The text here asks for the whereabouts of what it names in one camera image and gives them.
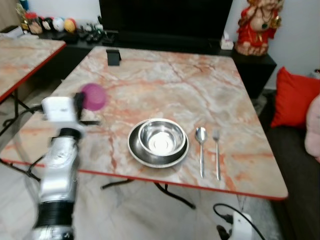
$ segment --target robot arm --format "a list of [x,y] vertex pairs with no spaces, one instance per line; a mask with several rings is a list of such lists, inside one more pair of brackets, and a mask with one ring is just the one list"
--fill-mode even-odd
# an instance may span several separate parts
[[29,240],[73,240],[73,211],[77,193],[79,167],[78,142],[84,136],[80,124],[83,95],[47,97],[43,112],[58,135],[52,138],[43,158],[44,176],[40,183],[38,216]]
[[32,240],[74,239],[72,215],[77,193],[79,136],[75,129],[62,128],[44,157],[45,171]]

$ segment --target fork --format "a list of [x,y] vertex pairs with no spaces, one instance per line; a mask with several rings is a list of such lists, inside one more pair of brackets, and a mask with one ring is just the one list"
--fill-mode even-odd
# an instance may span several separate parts
[[220,175],[220,158],[219,158],[219,138],[220,138],[219,130],[214,129],[212,135],[215,141],[216,178],[220,181],[221,175]]

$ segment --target tissue box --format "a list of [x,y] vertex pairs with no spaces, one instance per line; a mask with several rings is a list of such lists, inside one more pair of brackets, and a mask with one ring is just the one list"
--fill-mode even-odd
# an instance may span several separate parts
[[229,34],[226,31],[223,32],[220,47],[222,50],[232,50],[234,48],[234,43],[230,40]]
[[20,26],[8,26],[5,29],[0,31],[1,38],[18,38],[23,35],[24,32]]

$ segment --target white plug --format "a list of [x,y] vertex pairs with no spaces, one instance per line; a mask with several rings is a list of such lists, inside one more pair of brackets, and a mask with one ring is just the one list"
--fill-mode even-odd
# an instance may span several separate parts
[[41,102],[46,119],[57,129],[71,128],[78,130],[83,136],[85,128],[77,119],[74,100],[66,96],[49,96]]
[[[242,213],[242,214],[245,215],[252,222],[251,216],[249,214],[246,214],[246,213]],[[252,226],[239,213],[234,211],[232,233],[229,240],[252,240],[252,239],[253,239]]]

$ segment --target red statue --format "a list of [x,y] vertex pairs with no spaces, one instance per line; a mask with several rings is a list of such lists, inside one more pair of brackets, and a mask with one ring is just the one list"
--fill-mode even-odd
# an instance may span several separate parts
[[267,54],[268,39],[273,39],[281,18],[285,0],[247,0],[250,6],[244,9],[239,20],[239,37],[235,49],[243,55]]

